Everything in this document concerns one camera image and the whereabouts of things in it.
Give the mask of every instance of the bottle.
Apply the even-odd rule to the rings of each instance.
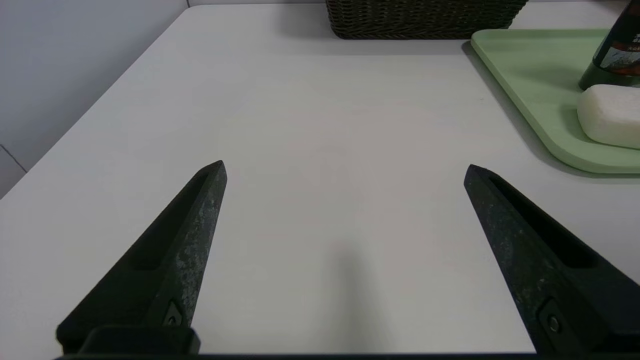
[[[593,56],[579,86],[640,86],[640,0],[631,0]]]

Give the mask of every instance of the wicker basket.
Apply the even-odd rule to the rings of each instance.
[[[326,0],[333,32],[345,39],[470,38],[507,28],[527,0]]]

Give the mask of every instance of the screw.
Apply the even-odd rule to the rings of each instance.
[[[547,320],[547,325],[549,326],[549,329],[553,332],[560,332],[560,330],[562,330],[562,327],[560,326],[560,321],[554,315],[549,315],[549,318]]]

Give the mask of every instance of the light green tray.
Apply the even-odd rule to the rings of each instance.
[[[640,150],[589,139],[576,101],[584,69],[607,30],[482,30],[471,44],[540,140],[588,172],[640,174]]]

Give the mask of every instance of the white soap bar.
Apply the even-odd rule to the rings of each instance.
[[[640,88],[593,85],[578,99],[578,119],[597,142],[640,149]]]

